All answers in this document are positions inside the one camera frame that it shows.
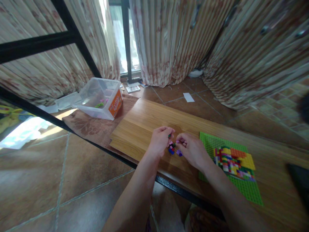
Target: window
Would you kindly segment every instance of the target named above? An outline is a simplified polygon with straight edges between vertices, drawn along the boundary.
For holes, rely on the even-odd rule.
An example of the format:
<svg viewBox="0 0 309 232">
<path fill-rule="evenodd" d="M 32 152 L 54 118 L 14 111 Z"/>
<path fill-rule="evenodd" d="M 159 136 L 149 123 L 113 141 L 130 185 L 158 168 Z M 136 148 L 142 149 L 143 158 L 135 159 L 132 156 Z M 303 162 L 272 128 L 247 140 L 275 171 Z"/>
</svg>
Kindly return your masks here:
<svg viewBox="0 0 309 232">
<path fill-rule="evenodd" d="M 126 58 L 126 46 L 125 46 L 125 36 L 122 20 L 122 7 L 119 5 L 110 6 L 110 14 L 113 21 L 114 33 L 116 37 L 118 59 L 120 65 L 120 73 L 128 73 L 127 58 Z M 141 67 L 139 64 L 137 47 L 135 41 L 135 35 L 133 30 L 133 22 L 131 17 L 131 12 L 128 10 L 129 14 L 129 39 L 130 39 L 130 53 L 131 53 L 131 72 L 140 71 Z"/>
</svg>

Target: orange label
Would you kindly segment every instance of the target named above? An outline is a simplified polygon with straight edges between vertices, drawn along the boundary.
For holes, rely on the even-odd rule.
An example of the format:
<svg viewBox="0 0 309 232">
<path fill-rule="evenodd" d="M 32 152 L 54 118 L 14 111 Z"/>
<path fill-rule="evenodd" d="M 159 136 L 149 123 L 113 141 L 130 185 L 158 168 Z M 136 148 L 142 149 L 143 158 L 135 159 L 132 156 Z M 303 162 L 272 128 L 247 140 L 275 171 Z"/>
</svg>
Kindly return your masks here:
<svg viewBox="0 0 309 232">
<path fill-rule="evenodd" d="M 118 110 L 120 109 L 121 104 L 122 104 L 121 93 L 120 93 L 120 90 L 118 90 L 118 92 L 116 93 L 116 96 L 114 97 L 113 102 L 111 103 L 108 109 L 113 117 L 116 116 Z"/>
</svg>

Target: hand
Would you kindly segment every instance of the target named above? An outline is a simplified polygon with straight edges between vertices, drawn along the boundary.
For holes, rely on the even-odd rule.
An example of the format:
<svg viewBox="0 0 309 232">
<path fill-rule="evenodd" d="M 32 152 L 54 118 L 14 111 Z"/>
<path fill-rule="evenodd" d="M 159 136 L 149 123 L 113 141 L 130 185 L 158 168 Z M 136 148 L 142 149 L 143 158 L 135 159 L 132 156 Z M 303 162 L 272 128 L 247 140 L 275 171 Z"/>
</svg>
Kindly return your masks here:
<svg viewBox="0 0 309 232">
<path fill-rule="evenodd" d="M 204 144 L 198 138 L 188 133 L 181 133 L 176 140 L 179 141 L 176 146 L 193 167 L 201 171 L 203 167 L 213 163 Z"/>
<path fill-rule="evenodd" d="M 174 133 L 175 130 L 171 127 L 162 126 L 154 129 L 147 151 L 161 158 L 164 155 L 165 148 L 168 147 L 169 142 L 174 138 Z"/>
</svg>

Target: remote control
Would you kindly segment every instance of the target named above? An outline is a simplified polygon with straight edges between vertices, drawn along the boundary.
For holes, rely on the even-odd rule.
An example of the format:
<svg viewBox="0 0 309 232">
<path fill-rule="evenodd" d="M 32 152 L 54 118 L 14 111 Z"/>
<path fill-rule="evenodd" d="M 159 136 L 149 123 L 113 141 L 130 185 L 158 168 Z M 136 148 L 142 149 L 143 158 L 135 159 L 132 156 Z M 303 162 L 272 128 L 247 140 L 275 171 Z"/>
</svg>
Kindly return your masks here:
<svg viewBox="0 0 309 232">
<path fill-rule="evenodd" d="M 128 93 L 132 93 L 132 92 L 136 92 L 136 91 L 140 91 L 141 90 L 138 85 L 127 87 L 126 89 L 127 89 Z"/>
</svg>

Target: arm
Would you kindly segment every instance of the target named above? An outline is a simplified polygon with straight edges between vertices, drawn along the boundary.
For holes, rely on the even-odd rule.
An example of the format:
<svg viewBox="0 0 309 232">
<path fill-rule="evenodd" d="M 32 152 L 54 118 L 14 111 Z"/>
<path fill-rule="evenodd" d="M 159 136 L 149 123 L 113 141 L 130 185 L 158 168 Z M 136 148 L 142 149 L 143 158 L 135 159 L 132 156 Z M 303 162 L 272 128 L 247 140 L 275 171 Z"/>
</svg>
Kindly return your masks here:
<svg viewBox="0 0 309 232">
<path fill-rule="evenodd" d="M 159 161 L 168 146 L 168 135 L 173 137 L 174 132 L 170 127 L 153 131 L 149 147 L 107 219 L 103 232 L 145 231 Z"/>
<path fill-rule="evenodd" d="M 271 231 L 246 198 L 211 160 L 198 138 L 182 133 L 176 146 L 195 168 L 200 170 L 216 191 L 218 204 L 231 231 Z"/>
</svg>

